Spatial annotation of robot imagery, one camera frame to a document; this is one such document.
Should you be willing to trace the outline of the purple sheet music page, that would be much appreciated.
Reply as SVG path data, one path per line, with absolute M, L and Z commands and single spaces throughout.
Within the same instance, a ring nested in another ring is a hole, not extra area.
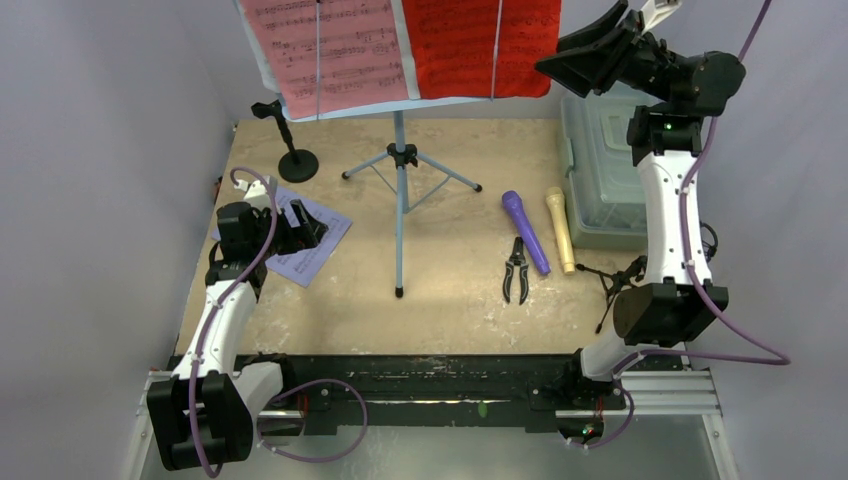
M 294 199 L 301 200 L 312 216 L 325 223 L 328 232 L 316 248 L 299 248 L 298 252 L 290 255 L 269 255 L 268 247 L 277 216 L 285 215 L 292 228 L 298 226 L 289 204 Z M 260 211 L 242 199 L 216 211 L 215 243 L 208 255 L 208 270 L 204 278 L 207 286 L 235 280 L 243 271 L 249 270 L 245 281 L 256 291 L 262 288 L 269 272 L 307 287 L 352 225 L 349 218 L 283 187 L 277 188 L 275 200 L 276 209 Z

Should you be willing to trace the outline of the black round base mic stand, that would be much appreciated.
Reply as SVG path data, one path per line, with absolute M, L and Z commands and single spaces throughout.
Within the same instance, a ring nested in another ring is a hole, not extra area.
M 251 112 L 257 119 L 273 118 L 277 124 L 283 143 L 287 147 L 287 152 L 278 163 L 281 178 L 289 183 L 303 183 L 312 179 L 319 170 L 319 161 L 311 151 L 295 147 L 281 102 L 256 102 L 251 106 Z

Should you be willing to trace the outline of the light blue music stand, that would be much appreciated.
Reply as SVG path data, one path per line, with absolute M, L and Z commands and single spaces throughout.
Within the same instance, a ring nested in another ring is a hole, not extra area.
M 235 7 L 241 18 L 242 25 L 245 29 L 251 49 L 256 58 L 257 65 L 260 70 L 264 86 L 274 93 L 276 99 L 281 102 L 282 96 L 271 85 L 272 77 L 270 69 L 262 56 L 258 44 L 256 43 L 253 34 L 251 33 L 243 12 L 240 10 L 239 3 Z M 409 98 L 405 101 L 395 101 L 388 103 L 376 104 L 368 107 L 350 108 L 340 110 L 319 117 L 311 117 L 308 119 L 292 120 L 288 117 L 287 109 L 281 102 L 283 107 L 283 115 L 287 122 L 305 122 L 317 121 L 322 119 L 345 118 L 360 115 L 369 115 L 377 113 L 389 113 L 393 117 L 394 139 L 388 145 L 384 152 L 384 157 L 391 160 L 395 165 L 396 179 L 391 184 L 391 190 L 396 198 L 396 216 L 398 219 L 403 219 L 408 213 L 413 210 L 413 203 L 408 197 L 408 180 L 407 172 L 412 166 L 427 161 L 427 156 L 421 153 L 416 146 L 409 143 L 405 134 L 404 115 L 407 111 L 421 108 L 441 107 L 448 105 L 460 105 L 474 103 L 478 101 L 494 101 L 497 99 L 477 98 L 477 97 L 448 97 L 435 100 L 427 100 L 420 96 L 416 81 L 415 63 L 411 54 L 410 41 L 407 33 L 406 23 L 404 19 L 403 6 L 404 1 L 390 1 L 393 4 L 393 11 L 396 22 L 397 33 L 399 34 L 400 46 L 403 55 L 403 65 L 407 80 Z

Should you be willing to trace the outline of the cream microphone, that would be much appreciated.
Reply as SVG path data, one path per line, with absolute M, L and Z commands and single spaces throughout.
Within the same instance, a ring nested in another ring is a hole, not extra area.
M 566 275 L 572 275 L 576 272 L 576 261 L 567 224 L 565 195 L 562 189 L 559 187 L 548 188 L 545 193 L 545 202 L 552 220 L 560 264 Z

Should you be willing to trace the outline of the purple microphone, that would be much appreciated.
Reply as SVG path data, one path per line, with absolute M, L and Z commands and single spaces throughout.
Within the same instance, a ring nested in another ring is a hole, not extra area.
M 503 193 L 501 201 L 503 208 L 515 225 L 519 236 L 522 238 L 536 270 L 541 275 L 550 274 L 550 262 L 525 212 L 521 196 L 514 190 L 508 190 Z

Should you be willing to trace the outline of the black shock mount tripod stand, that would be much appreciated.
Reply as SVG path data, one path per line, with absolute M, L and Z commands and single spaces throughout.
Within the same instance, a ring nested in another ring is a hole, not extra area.
M 576 269 L 578 271 L 597 275 L 604 290 L 605 311 L 596 325 L 596 335 L 599 335 L 603 330 L 605 320 L 608 318 L 617 296 L 624 290 L 635 288 L 636 284 L 644 279 L 647 263 L 647 256 L 640 255 L 634 259 L 625 270 L 618 270 L 615 273 L 603 272 L 601 270 L 590 268 L 582 263 L 576 264 Z

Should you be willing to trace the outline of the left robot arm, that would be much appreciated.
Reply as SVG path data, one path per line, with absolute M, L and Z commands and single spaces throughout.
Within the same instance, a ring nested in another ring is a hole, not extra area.
M 216 212 L 218 241 L 209 252 L 207 299 L 192 346 L 170 378 L 153 384 L 146 405 L 163 466 L 169 471 L 244 461 L 255 441 L 259 410 L 284 409 L 298 382 L 279 354 L 236 368 L 238 346 L 267 277 L 266 261 L 317 247 L 328 231 L 303 202 L 282 208 L 239 201 Z

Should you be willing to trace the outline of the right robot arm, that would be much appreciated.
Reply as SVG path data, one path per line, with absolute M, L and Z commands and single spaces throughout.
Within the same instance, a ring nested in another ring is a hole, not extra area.
M 653 348 L 696 339 L 729 302 L 727 289 L 713 283 L 702 248 L 695 166 L 704 151 L 704 121 L 725 111 L 746 70 L 733 54 L 685 56 L 656 38 L 654 27 L 677 7 L 649 1 L 633 9 L 618 1 L 536 63 L 538 72 L 580 97 L 621 83 L 654 98 L 636 107 L 626 133 L 645 195 L 644 280 L 616 297 L 612 330 L 583 348 L 580 369 L 562 379 L 563 397 L 576 407 L 596 399 L 600 382 Z

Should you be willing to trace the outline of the red sheet music page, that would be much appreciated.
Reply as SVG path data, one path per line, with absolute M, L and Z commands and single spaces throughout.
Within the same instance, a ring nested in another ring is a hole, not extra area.
M 535 63 L 555 52 L 554 0 L 404 1 L 418 91 L 448 97 L 540 98 L 551 81 Z

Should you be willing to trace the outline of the clear plastic storage box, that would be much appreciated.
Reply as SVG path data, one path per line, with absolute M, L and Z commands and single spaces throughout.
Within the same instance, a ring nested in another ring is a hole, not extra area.
M 645 196 L 626 141 L 635 108 L 653 103 L 635 90 L 561 99 L 557 144 L 572 243 L 581 249 L 647 248 Z

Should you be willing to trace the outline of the pink sheet music page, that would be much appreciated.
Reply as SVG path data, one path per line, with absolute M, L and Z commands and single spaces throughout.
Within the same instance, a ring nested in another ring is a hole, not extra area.
M 409 98 L 390 1 L 241 1 L 292 120 Z

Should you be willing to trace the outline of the black pruning shears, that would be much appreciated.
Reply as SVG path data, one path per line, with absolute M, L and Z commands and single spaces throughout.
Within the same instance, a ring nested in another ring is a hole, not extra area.
M 519 282 L 519 304 L 524 304 L 529 296 L 528 263 L 524 251 L 523 239 L 516 237 L 511 254 L 505 262 L 505 274 L 502 281 L 502 296 L 506 304 L 511 303 L 511 288 L 515 280 Z

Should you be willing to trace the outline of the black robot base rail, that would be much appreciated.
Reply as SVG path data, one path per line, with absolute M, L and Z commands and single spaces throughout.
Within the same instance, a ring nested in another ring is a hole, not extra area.
M 621 411 L 622 389 L 583 377 L 573 354 L 281 355 L 283 388 L 305 388 L 271 412 L 300 411 L 308 435 L 340 426 L 514 427 L 550 433 L 567 427 L 560 410 L 589 419 Z M 242 370 L 261 355 L 239 355 Z M 484 402 L 488 416 L 478 415 Z

